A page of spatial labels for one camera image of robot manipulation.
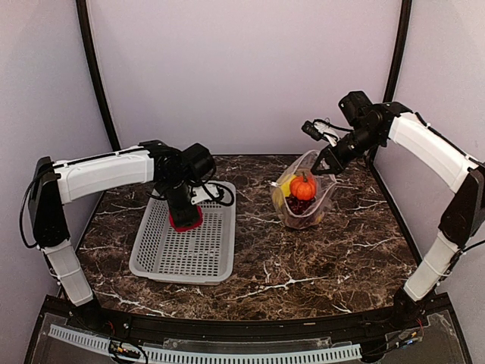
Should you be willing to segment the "clear zip top bag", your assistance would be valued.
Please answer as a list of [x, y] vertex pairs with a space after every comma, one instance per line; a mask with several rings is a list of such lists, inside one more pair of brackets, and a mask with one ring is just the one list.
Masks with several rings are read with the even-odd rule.
[[270, 183], [277, 216], [288, 228], [302, 230], [319, 224], [331, 209], [337, 182], [332, 174], [311, 172], [318, 154], [316, 150], [305, 152]]

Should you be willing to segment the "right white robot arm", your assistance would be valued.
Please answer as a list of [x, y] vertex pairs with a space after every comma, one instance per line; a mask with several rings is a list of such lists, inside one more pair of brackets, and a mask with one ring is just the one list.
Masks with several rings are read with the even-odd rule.
[[372, 103], [364, 93], [348, 94], [339, 107], [350, 126], [339, 141], [320, 151], [313, 175], [340, 174], [354, 159], [393, 142], [409, 151], [451, 190], [435, 241], [415, 272], [393, 297], [386, 321], [402, 329], [424, 309], [424, 299], [452, 273], [484, 223], [484, 164], [462, 151], [399, 102]]

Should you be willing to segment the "dark red grape bunch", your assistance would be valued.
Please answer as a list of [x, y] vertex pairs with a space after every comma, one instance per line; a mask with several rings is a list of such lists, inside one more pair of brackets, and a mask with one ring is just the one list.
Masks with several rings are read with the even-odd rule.
[[286, 204], [294, 215], [304, 215], [305, 212], [314, 204], [315, 198], [310, 200], [297, 199], [290, 195], [286, 198]]

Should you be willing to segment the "small orange pumpkin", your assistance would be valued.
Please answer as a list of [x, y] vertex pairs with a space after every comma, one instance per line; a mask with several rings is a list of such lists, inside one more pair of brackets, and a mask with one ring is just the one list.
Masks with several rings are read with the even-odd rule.
[[290, 191], [297, 199], [310, 200], [316, 195], [316, 183], [310, 174], [303, 171], [291, 182]]

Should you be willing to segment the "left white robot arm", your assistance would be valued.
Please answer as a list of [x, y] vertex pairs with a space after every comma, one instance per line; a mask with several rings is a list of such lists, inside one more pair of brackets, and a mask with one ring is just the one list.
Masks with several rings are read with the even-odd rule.
[[171, 226], [188, 231], [202, 223], [193, 194], [213, 168], [214, 159], [203, 145], [195, 143], [180, 151], [159, 140], [73, 161], [44, 157], [37, 162], [21, 207], [30, 213], [35, 240], [27, 247], [42, 252], [74, 305], [74, 315], [88, 329], [99, 331], [108, 320], [71, 244], [64, 206], [115, 187], [152, 182], [156, 191], [152, 198], [167, 202]]

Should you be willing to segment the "red bell pepper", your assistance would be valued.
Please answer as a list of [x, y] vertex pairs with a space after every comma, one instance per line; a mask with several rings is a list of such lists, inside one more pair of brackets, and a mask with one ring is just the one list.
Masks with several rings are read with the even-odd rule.
[[186, 232], [199, 227], [203, 222], [202, 210], [199, 206], [192, 206], [185, 210], [170, 210], [169, 222], [176, 232]]

